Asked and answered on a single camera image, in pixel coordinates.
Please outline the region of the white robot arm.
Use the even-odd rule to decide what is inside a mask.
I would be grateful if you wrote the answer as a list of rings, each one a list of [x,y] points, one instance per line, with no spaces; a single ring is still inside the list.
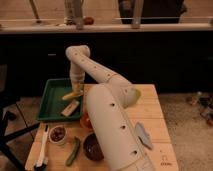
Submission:
[[[80,84],[89,74],[97,84],[89,89],[86,109],[110,171],[155,171],[125,109],[140,92],[125,77],[90,59],[86,45],[70,46],[70,78]]]

